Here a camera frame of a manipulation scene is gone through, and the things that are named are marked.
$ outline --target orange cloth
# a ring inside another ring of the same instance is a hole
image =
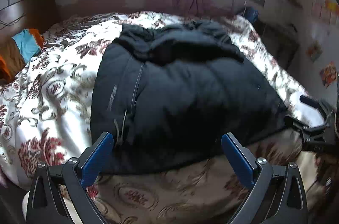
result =
[[[12,81],[10,71],[3,57],[0,55],[0,79],[5,79],[7,83]]]
[[[28,29],[28,31],[31,35],[33,35],[37,44],[41,48],[43,48],[43,43],[45,42],[45,39],[42,35],[39,34],[39,30],[38,29]]]
[[[26,65],[18,46],[11,37],[1,40],[0,57],[0,79],[10,83]]]

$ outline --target black clamp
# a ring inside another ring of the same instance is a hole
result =
[[[79,158],[70,158],[57,166],[39,162],[28,197],[27,224],[74,224],[63,201],[60,184],[66,186],[83,224],[107,224],[86,187],[95,182],[113,143],[112,134],[105,132]]]
[[[325,100],[316,101],[306,96],[300,96],[300,101],[317,109],[325,120],[324,124],[310,128],[290,115],[285,116],[286,126],[299,132],[302,140],[302,150],[339,155],[339,141],[335,128],[335,110]]]
[[[221,145],[240,182],[250,191],[229,224],[306,224],[307,203],[299,168],[271,165],[255,158],[227,133]]]

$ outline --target floral pattern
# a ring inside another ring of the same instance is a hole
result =
[[[5,123],[7,109],[5,105],[0,105],[0,129]]]
[[[92,55],[96,56],[97,55],[97,49],[99,48],[99,53],[104,54],[106,47],[110,45],[112,41],[105,41],[104,39],[98,40],[96,42],[91,41],[88,44],[82,44],[78,47],[76,47],[77,54],[80,54],[80,58],[82,59],[84,56]]]
[[[57,146],[61,146],[61,140],[48,137],[49,129],[42,133],[41,140],[33,137],[21,144],[18,150],[21,167],[29,178],[32,178],[39,161],[45,161],[48,166],[61,165],[64,163],[65,154],[56,152]]]
[[[62,164],[91,145],[94,81],[102,55],[119,37],[122,24],[162,28],[192,20],[198,19],[154,12],[109,13],[72,17],[52,26],[44,34],[42,53],[14,82],[0,87],[0,164],[5,175],[27,188],[40,160]],[[304,122],[310,120],[293,100],[307,92],[279,67],[252,25],[239,16],[219,22],[292,113]],[[285,130],[248,148],[256,156],[284,164],[300,152],[300,140]],[[165,173],[104,176],[87,191],[109,222],[125,224],[201,222],[235,208],[246,194],[225,156]]]

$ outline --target white floral bedsheet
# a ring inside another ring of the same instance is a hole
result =
[[[45,48],[11,84],[0,87],[0,164],[15,184],[29,189],[37,163],[62,164],[91,145],[92,91],[102,54],[121,24],[160,28],[190,19],[154,12],[70,18],[54,25]],[[233,43],[265,75],[285,104],[296,108],[305,89],[267,52],[243,17],[222,19]],[[256,156],[286,164],[300,152],[298,135],[285,130],[250,146]],[[100,176],[89,195],[109,221],[194,223],[226,212],[245,197],[228,161],[218,156],[176,171],[143,176]]]

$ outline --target black down jacket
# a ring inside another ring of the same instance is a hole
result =
[[[226,132],[247,145],[284,127],[283,101],[219,24],[122,28],[92,98],[92,141],[115,140],[103,173],[179,168],[220,154]]]

